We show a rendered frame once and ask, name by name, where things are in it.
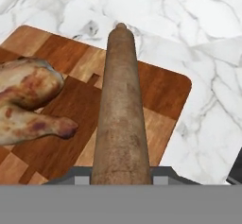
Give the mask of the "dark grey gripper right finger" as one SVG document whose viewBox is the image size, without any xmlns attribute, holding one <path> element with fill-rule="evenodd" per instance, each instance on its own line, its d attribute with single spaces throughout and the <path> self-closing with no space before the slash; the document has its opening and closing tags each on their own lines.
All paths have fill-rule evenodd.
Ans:
<svg viewBox="0 0 242 224">
<path fill-rule="evenodd" d="M 154 185 L 198 185 L 197 182 L 180 177 L 171 166 L 154 166 L 150 168 Z"/>
</svg>

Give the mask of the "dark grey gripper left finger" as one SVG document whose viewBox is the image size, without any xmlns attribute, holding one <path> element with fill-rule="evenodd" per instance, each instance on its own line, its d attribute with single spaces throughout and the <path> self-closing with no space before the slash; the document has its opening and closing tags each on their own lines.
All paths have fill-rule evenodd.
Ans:
<svg viewBox="0 0 242 224">
<path fill-rule="evenodd" d="M 73 166 L 62 177 L 48 181 L 48 185 L 89 185 L 92 175 L 90 166 Z"/>
</svg>

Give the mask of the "brown wooden rolling pin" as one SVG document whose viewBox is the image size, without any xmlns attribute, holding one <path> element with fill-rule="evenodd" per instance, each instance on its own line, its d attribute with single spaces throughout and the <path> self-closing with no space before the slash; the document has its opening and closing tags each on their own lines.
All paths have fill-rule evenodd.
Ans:
<svg viewBox="0 0 242 224">
<path fill-rule="evenodd" d="M 108 38 L 91 183 L 151 183 L 135 42 L 122 23 Z"/>
</svg>

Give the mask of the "wooden patchwork cutting board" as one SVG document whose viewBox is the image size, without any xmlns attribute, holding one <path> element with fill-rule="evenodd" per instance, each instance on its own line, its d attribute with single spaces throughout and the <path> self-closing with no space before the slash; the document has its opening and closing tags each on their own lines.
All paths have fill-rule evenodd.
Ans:
<svg viewBox="0 0 242 224">
<path fill-rule="evenodd" d="M 105 55 L 103 49 L 31 26 L 19 26 L 0 44 L 0 62 L 35 56 L 63 74 L 62 92 L 41 112 L 78 123 L 77 134 L 69 140 L 49 136 L 19 146 L 0 146 L 0 184 L 43 184 L 71 169 L 88 170 L 93 165 Z M 192 83 L 184 75 L 144 62 L 138 68 L 149 163 L 157 166 Z"/>
</svg>

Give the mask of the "raw meat piece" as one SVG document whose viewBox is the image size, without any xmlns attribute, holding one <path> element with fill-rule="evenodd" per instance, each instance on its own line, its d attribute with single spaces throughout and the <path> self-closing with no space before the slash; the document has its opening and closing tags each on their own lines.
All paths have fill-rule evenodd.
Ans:
<svg viewBox="0 0 242 224">
<path fill-rule="evenodd" d="M 20 58 L 0 63 L 0 146 L 56 135 L 72 137 L 78 124 L 35 113 L 62 90 L 64 78 L 46 60 Z"/>
</svg>

